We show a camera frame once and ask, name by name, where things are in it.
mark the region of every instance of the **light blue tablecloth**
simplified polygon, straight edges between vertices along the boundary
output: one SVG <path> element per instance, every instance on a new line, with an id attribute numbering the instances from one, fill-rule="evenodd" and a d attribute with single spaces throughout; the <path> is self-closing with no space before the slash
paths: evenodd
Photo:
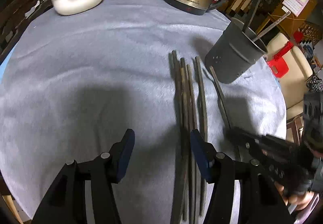
<path id="1" fill-rule="evenodd" d="M 51 9 L 36 18 L 0 85 L 0 168 L 23 210 L 34 215 L 65 161 L 91 160 L 132 128 L 128 171 L 113 186 L 122 223 L 169 223 L 179 139 L 169 55 L 177 50 L 193 66 L 228 24 L 216 10 L 196 16 L 163 0 L 103 0 L 77 15 Z M 211 76 L 202 68 L 209 141 L 233 157 Z M 197 97 L 195 78 L 193 87 Z M 285 138 L 284 98 L 262 58 L 222 90 L 234 125 Z"/>
<path id="2" fill-rule="evenodd" d="M 0 83 L 2 81 L 2 77 L 3 77 L 3 74 L 4 74 L 4 70 L 5 68 L 7 67 L 7 64 L 8 64 L 8 61 L 12 55 L 12 53 L 14 52 L 16 46 L 14 46 L 11 50 L 11 52 L 7 55 L 7 57 L 4 59 L 4 61 L 2 62 L 2 64 L 0 65 Z"/>

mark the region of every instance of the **patterned cloth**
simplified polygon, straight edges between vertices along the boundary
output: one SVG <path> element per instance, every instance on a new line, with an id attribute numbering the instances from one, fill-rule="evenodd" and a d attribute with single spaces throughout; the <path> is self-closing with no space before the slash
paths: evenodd
<path id="1" fill-rule="evenodd" d="M 312 75 L 306 86 L 310 92 L 323 92 L 323 81 L 316 74 Z"/>

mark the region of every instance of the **person's hand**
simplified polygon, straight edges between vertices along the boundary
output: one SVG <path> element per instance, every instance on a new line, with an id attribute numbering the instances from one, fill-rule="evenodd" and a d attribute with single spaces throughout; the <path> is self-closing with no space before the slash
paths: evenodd
<path id="1" fill-rule="evenodd" d="M 278 184 L 277 182 L 275 182 L 275 186 L 278 190 L 278 192 L 280 193 L 280 195 L 282 196 L 285 204 L 287 205 L 288 203 L 290 204 L 296 204 L 296 210 L 302 210 L 304 208 L 307 207 L 307 205 L 311 202 L 311 200 L 314 197 L 314 192 L 306 192 L 303 195 L 291 195 L 289 198 L 285 197 L 283 195 L 284 193 L 284 186 Z"/>

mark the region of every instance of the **kettle base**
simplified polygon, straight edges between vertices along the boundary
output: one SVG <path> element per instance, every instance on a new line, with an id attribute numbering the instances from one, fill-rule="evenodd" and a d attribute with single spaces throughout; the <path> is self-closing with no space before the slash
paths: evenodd
<path id="1" fill-rule="evenodd" d="M 206 12 L 206 10 L 202 10 L 202 9 L 198 9 L 198 8 L 189 6 L 187 4 L 179 2 L 177 0 L 164 0 L 164 1 L 177 9 L 180 9 L 182 11 L 185 11 L 185 12 L 193 14 L 193 15 L 203 15 Z"/>

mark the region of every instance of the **dark gray cup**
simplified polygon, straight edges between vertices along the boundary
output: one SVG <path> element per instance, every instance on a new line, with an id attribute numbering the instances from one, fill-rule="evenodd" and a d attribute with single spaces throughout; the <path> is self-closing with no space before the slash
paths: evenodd
<path id="1" fill-rule="evenodd" d="M 229 26 L 207 53 L 205 66 L 213 66 L 218 80 L 229 84 L 267 53 L 261 39 L 253 42 L 256 34 L 250 28 L 242 32 L 243 22 L 232 18 Z"/>

